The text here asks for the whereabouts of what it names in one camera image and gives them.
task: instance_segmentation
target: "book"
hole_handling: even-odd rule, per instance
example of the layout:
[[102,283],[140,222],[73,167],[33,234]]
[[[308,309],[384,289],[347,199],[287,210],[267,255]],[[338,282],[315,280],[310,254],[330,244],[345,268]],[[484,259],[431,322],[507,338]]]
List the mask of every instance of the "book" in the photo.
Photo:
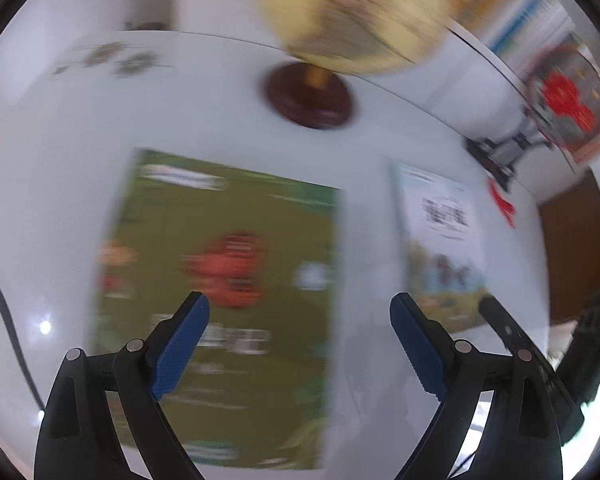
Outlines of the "book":
[[398,204],[407,290],[423,313],[448,332],[481,325],[484,255],[470,190],[397,163]]
[[[93,350],[117,352],[190,291],[211,316],[160,402],[196,463],[314,469],[325,427],[338,192],[143,150],[102,250]],[[134,446],[119,399],[122,444]]]

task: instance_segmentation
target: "white tabletop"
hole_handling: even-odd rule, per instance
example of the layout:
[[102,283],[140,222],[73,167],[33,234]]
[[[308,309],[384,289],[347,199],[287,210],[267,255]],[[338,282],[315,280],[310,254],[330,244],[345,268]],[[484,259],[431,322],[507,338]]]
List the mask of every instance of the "white tabletop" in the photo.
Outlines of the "white tabletop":
[[[79,63],[87,52],[81,47],[111,41],[155,52],[159,66],[119,78],[111,63]],[[401,160],[472,189],[488,288],[543,349],[548,285],[538,211],[514,182],[512,229],[461,136],[367,81],[347,78],[358,112],[344,129],[321,132],[285,121],[260,91],[267,72],[285,61],[286,54],[269,46],[199,34],[116,32],[81,40],[58,60],[68,69],[42,76],[0,132],[0,286],[46,399],[63,355],[85,345],[90,333],[98,247],[114,220],[135,148],[342,189],[342,279],[325,467],[283,473],[392,478],[437,402],[423,391],[389,323],[389,302],[404,290],[390,162]],[[39,330],[43,319],[52,323],[48,335]],[[504,352],[487,327],[464,336],[480,350]],[[0,437],[28,467],[37,413],[0,320]],[[201,470],[210,479],[220,475],[211,466]],[[263,473],[282,474],[224,470],[222,478]]]

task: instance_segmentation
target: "red cartoon character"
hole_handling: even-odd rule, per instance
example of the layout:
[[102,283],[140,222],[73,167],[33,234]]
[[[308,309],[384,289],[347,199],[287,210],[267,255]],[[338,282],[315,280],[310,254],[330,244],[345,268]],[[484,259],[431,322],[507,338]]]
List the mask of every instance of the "red cartoon character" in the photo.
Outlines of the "red cartoon character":
[[590,132],[595,126],[592,111],[580,102],[580,90],[564,74],[551,72],[544,82],[542,95],[556,115],[572,118],[583,131]]
[[100,276],[100,289],[104,294],[116,294],[127,289],[126,281],[115,274],[102,274]]
[[202,254],[185,256],[184,271],[215,306],[247,308],[262,296],[256,284],[261,260],[258,237],[235,232],[213,241]]

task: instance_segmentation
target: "globe stand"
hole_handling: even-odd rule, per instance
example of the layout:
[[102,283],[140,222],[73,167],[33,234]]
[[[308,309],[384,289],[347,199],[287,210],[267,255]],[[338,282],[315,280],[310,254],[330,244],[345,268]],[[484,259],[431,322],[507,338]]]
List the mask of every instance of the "globe stand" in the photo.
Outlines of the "globe stand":
[[288,120],[318,130],[337,128],[353,112],[352,97],[335,73],[309,63],[275,69],[265,83],[265,95]]

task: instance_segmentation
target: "green book cover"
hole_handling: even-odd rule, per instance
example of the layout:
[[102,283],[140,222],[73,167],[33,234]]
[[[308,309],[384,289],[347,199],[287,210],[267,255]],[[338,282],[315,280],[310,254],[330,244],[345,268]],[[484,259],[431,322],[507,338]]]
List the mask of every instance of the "green book cover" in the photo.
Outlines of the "green book cover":
[[[192,460],[319,467],[337,190],[142,151],[102,249],[94,352],[117,352],[191,290],[209,326],[161,400]],[[122,444],[133,446],[119,399]]]

